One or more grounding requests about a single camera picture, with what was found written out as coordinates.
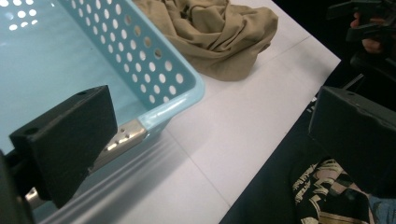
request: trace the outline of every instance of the table surface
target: table surface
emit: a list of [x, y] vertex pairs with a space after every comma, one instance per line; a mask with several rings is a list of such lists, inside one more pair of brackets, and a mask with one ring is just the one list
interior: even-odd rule
[[271, 46], [248, 78], [203, 76], [205, 97], [150, 142], [90, 176], [78, 196], [35, 211], [53, 223], [219, 223], [313, 99], [339, 59], [270, 0], [279, 17]]

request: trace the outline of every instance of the black fabric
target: black fabric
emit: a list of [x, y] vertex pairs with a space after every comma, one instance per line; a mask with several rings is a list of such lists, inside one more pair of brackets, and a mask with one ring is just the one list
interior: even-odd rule
[[274, 2], [341, 59], [326, 81], [326, 86], [342, 87], [360, 73], [350, 65], [350, 60], [358, 50], [363, 49], [361, 42], [346, 42], [347, 30], [354, 20], [353, 15], [345, 15], [333, 20], [326, 19], [329, 6], [347, 0], [274, 0]]
[[367, 197], [354, 189], [346, 189], [338, 196], [329, 195], [322, 207], [323, 212], [353, 217], [369, 223], [369, 203]]
[[327, 194], [323, 192], [316, 193], [316, 191], [329, 190], [332, 186], [331, 183], [326, 182], [317, 185], [318, 180], [315, 173], [318, 171], [320, 164], [321, 162], [318, 161], [299, 164], [298, 170], [303, 168], [304, 171], [294, 172], [294, 175], [290, 176], [290, 187], [294, 196], [297, 223], [299, 220], [304, 220], [301, 221], [302, 223], [311, 223], [307, 220], [312, 219], [318, 220], [320, 207], [325, 203]]
[[304, 169], [302, 165], [296, 165], [297, 163], [318, 162], [326, 156], [307, 135], [310, 119], [311, 113], [305, 110], [236, 200], [221, 224], [294, 223], [296, 214], [290, 173], [293, 170], [299, 173], [296, 167]]

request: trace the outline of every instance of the light blue plastic basket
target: light blue plastic basket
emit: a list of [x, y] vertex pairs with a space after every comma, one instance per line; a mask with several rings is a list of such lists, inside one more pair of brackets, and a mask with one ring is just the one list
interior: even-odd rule
[[0, 16], [6, 153], [10, 133], [92, 87], [110, 88], [120, 133], [109, 147], [134, 138], [131, 125], [143, 139], [156, 135], [204, 95], [196, 71], [132, 1], [0, 0]]

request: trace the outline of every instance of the black object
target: black object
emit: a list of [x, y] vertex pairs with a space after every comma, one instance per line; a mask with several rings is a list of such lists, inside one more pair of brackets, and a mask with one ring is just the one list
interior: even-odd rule
[[62, 207], [117, 129], [107, 86], [79, 92], [19, 128], [10, 135], [15, 149], [0, 156], [0, 172], [9, 174], [0, 179], [9, 198], [1, 206], [18, 207], [15, 196], [24, 199], [35, 188], [41, 199]]
[[350, 64], [364, 74], [354, 92], [396, 111], [396, 66], [383, 55], [369, 54], [365, 50], [356, 52]]
[[349, 28], [346, 34], [346, 41], [360, 41], [366, 38], [378, 38], [380, 36], [383, 45], [393, 43], [391, 35], [396, 33], [393, 28], [393, 21], [388, 24], [378, 25], [371, 23], [373, 17], [386, 18], [391, 12], [394, 0], [350, 0], [349, 2], [332, 5], [327, 10], [327, 19], [332, 20], [353, 12], [359, 12], [360, 26]]
[[34, 223], [29, 204], [15, 186], [6, 158], [0, 151], [0, 222]]
[[396, 112], [354, 92], [323, 87], [309, 135], [360, 189], [396, 197]]

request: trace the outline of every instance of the basket hole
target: basket hole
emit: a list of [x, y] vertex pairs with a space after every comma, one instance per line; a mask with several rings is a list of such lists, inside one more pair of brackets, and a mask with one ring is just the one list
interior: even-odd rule
[[156, 59], [161, 59], [161, 57], [163, 56], [163, 53], [161, 52], [160, 49], [155, 49], [154, 50], [154, 56]]
[[136, 67], [136, 71], [137, 72], [141, 72], [142, 71], [142, 66], [140, 65], [140, 63], [137, 63], [135, 67]]
[[132, 24], [131, 16], [130, 15], [125, 15], [124, 22], [125, 22], [126, 25], [131, 25]]
[[19, 11], [19, 12], [18, 12], [18, 17], [21, 18], [21, 19], [22, 19], [22, 18], [25, 18], [25, 17], [26, 17], [26, 12], [24, 12], [24, 11]]
[[145, 74], [145, 80], [147, 83], [150, 83], [151, 78], [150, 78], [149, 74]]
[[123, 51], [123, 50], [124, 50], [123, 44], [122, 44], [121, 42], [119, 43], [119, 50], [120, 50], [120, 51]]
[[165, 69], [166, 69], [166, 71], [168, 71], [168, 72], [172, 71], [172, 63], [169, 62], [169, 61], [166, 61], [166, 62], [165, 62]]
[[91, 14], [91, 12], [92, 12], [91, 5], [90, 5], [90, 4], [87, 4], [87, 12], [88, 12], [89, 14]]
[[145, 37], [145, 46], [147, 48], [151, 47], [151, 39], [149, 37]]
[[29, 23], [27, 23], [27, 21], [24, 21], [23, 23], [21, 23], [21, 27], [25, 27], [27, 26]]
[[140, 90], [145, 93], [146, 92], [146, 86], [145, 85], [140, 85]]
[[126, 37], [128, 36], [124, 29], [121, 30], [121, 36], [122, 36], [123, 39], [126, 39]]
[[136, 42], [131, 40], [131, 49], [136, 49]]
[[96, 8], [100, 9], [102, 5], [100, 4], [100, 0], [96, 0]]
[[145, 51], [141, 50], [139, 53], [140, 60], [145, 61], [146, 60], [146, 53]]
[[107, 8], [105, 8], [104, 14], [105, 14], [105, 18], [108, 20], [108, 18], [110, 18], [110, 13], [108, 12]]
[[111, 41], [116, 41], [116, 36], [114, 35], [114, 33], [113, 32], [111, 32], [110, 33], [110, 39], [111, 39]]
[[124, 71], [129, 73], [129, 65], [127, 63], [124, 65]]
[[155, 71], [155, 63], [149, 63], [149, 64], [148, 64], [148, 68], [149, 68], [149, 70], [150, 70], [151, 72], [154, 72], [154, 71]]
[[93, 26], [93, 33], [95, 34], [95, 35], [98, 35], [98, 28], [96, 28], [96, 26]]
[[180, 73], [177, 73], [177, 74], [176, 74], [176, 82], [177, 82], [178, 84], [181, 84], [181, 83], [183, 83], [183, 81], [184, 81], [183, 75], [181, 75]]
[[91, 26], [90, 18], [85, 18], [85, 23], [87, 23], [87, 26]]
[[30, 16], [35, 16], [35, 15], [37, 15], [37, 11], [34, 10], [34, 9], [30, 9], [30, 10], [29, 10], [29, 15], [30, 15]]
[[140, 36], [141, 33], [142, 33], [142, 31], [140, 30], [140, 26], [136, 25], [136, 26], [134, 27], [134, 34], [135, 34], [136, 36]]
[[158, 85], [155, 85], [154, 86], [154, 92], [157, 93], [157, 94], [160, 94], [160, 91], [161, 91], [160, 87]]
[[96, 21], [96, 23], [98, 23], [99, 22], [99, 16], [98, 16], [98, 14], [93, 14], [93, 19]]
[[113, 46], [108, 45], [107, 48], [108, 48], [108, 52], [110, 52], [110, 53], [114, 52]]
[[165, 83], [165, 81], [166, 81], [165, 75], [164, 74], [160, 74], [160, 82], [161, 83]]
[[172, 95], [175, 95], [175, 94], [176, 94], [176, 88], [175, 88], [174, 86], [170, 86], [170, 87], [169, 87], [169, 92], [170, 92]]
[[116, 60], [117, 60], [117, 63], [121, 62], [121, 56], [119, 54], [116, 55]]
[[120, 14], [121, 14], [121, 7], [120, 7], [120, 4], [116, 4], [116, 13], [117, 13], [117, 15], [120, 15]]
[[102, 44], [106, 43], [106, 38], [103, 35], [100, 36], [100, 42], [102, 42]]
[[132, 54], [131, 54], [130, 52], [128, 52], [128, 53], [126, 54], [126, 59], [127, 59], [129, 62], [132, 61], [133, 57], [132, 57]]
[[133, 82], [137, 82], [137, 75], [136, 74], [132, 74], [132, 81]]
[[119, 22], [116, 19], [113, 20], [113, 27], [114, 29], [119, 28]]
[[107, 32], [107, 24], [105, 24], [104, 22], [102, 23], [102, 30], [103, 32]]
[[14, 3], [14, 5], [17, 6], [17, 7], [20, 6], [20, 5], [22, 4], [22, 2], [21, 2], [20, 0], [14, 0], [13, 3]]
[[155, 97], [153, 95], [150, 95], [149, 97], [149, 101], [154, 104], [155, 103]]
[[9, 30], [10, 31], [14, 31], [16, 29], [18, 29], [18, 25], [16, 25], [16, 24], [12, 24], [12, 25], [9, 26]]
[[84, 13], [82, 12], [82, 9], [78, 9], [78, 15], [82, 18], [84, 16]]

